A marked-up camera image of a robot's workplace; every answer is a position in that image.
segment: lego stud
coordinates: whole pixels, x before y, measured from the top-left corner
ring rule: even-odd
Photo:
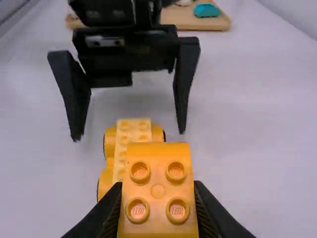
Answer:
[[[127,121],[123,121],[120,123],[120,129],[123,131],[127,131],[130,128],[130,124]]]
[[[172,162],[165,170],[166,178],[172,183],[182,183],[187,171],[181,162]]]
[[[165,212],[171,223],[180,225],[187,220],[190,213],[190,207],[184,199],[177,197],[172,198],[167,203]]]
[[[119,170],[117,178],[118,178],[118,180],[119,180],[120,182],[123,181],[124,175],[125,175],[125,169]]]
[[[120,152],[119,160],[122,161],[122,162],[125,162],[126,158],[127,158],[127,152],[126,151]]]
[[[126,145],[129,142],[129,137],[124,135],[120,138],[121,145]]]
[[[145,183],[150,179],[150,166],[143,161],[135,162],[130,169],[130,178],[135,183]]]
[[[148,128],[149,128],[149,125],[146,121],[143,120],[143,121],[139,122],[139,129],[140,130],[146,130]]]
[[[140,135],[140,137],[139,137],[139,140],[141,140],[141,141],[145,141],[145,140],[147,140],[148,139],[148,135]]]
[[[128,202],[128,205],[125,207],[125,214],[130,222],[142,224],[150,215],[150,206],[145,199],[136,197]]]

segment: lego wheel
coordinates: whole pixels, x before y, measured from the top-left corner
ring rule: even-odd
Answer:
[[[97,202],[98,202],[98,188],[99,188],[99,180],[98,180],[98,183],[97,183]]]
[[[114,157],[116,127],[108,127],[104,134],[104,154],[105,158]]]
[[[164,142],[166,142],[166,133],[165,133],[165,130],[163,130],[163,137],[164,137]]]

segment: gripper jaw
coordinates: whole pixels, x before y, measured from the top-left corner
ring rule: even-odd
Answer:
[[[240,225],[200,181],[194,181],[200,238],[255,238]],[[97,205],[62,238],[116,238],[122,183],[117,182]]]

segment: white table surface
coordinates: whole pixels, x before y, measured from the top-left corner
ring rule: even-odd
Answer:
[[[195,179],[258,238],[317,237],[317,42],[254,0],[234,27],[197,35],[201,58],[187,131],[172,75],[93,91],[72,142],[49,50],[70,49],[64,0],[42,1],[0,41],[0,237],[58,238],[96,203],[102,139],[117,118],[150,116],[191,145]]]

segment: yellow toy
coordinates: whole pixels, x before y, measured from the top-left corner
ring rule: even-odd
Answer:
[[[109,127],[98,203],[62,238],[255,238],[194,181],[189,145],[164,142],[150,119]]]
[[[104,135],[106,168],[102,170],[98,182],[98,202],[117,181],[123,181],[129,142],[165,142],[162,127],[151,123],[150,119],[121,119],[117,125],[107,128]]]
[[[123,182],[118,238],[199,237],[189,146],[163,142],[150,119],[120,119],[105,133],[98,201]]]

